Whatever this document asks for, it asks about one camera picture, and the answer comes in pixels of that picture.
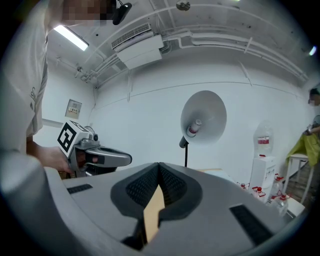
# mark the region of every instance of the air conditioner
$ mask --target air conditioner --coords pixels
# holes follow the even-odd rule
[[[149,23],[138,26],[111,43],[118,58],[134,69],[162,59],[160,48],[164,47],[161,35],[154,35]]]

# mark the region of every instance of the black rubber pad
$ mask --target black rubber pad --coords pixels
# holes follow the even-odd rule
[[[88,190],[88,189],[91,189],[91,188],[92,188],[91,185],[83,184],[83,185],[80,185],[80,186],[69,187],[69,188],[67,188],[67,190],[68,190],[69,194],[74,194],[74,193],[85,191],[85,190]]]
[[[231,207],[230,211],[256,246],[273,236],[244,205]]]

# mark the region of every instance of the white cone speaker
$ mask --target white cone speaker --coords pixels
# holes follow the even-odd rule
[[[187,129],[196,121],[202,125],[194,137]],[[217,142],[224,133],[227,111],[222,99],[213,91],[199,91],[186,102],[181,114],[181,131],[190,144],[208,145]]]

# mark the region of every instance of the white wall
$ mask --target white wall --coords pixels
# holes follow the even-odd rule
[[[241,61],[249,73],[246,78]],[[135,69],[127,102],[128,76],[120,75],[98,91],[90,122],[107,147],[132,155],[132,164],[184,164],[180,117],[187,100],[210,90],[224,101],[227,124],[220,140],[208,147],[189,146],[188,166],[222,168],[235,181],[248,183],[254,156],[253,134],[268,119],[273,124],[273,155],[284,169],[287,153],[314,118],[308,92],[279,67],[255,56],[220,48],[183,49],[162,61]]]
[[[310,91],[312,88],[317,86],[320,83],[320,72],[315,71],[309,75],[309,80],[303,85],[303,89]]]
[[[95,106],[93,86],[75,78],[62,64],[56,66],[48,60],[48,81],[42,100],[42,118],[45,121],[33,138],[36,143],[44,147],[58,146],[59,124],[69,119],[65,114],[70,99],[82,103],[76,122],[88,125]]]

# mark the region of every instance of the wall-mounted sign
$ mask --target wall-mounted sign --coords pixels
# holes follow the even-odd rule
[[[65,111],[65,117],[79,119],[81,106],[82,103],[69,99],[69,103]]]

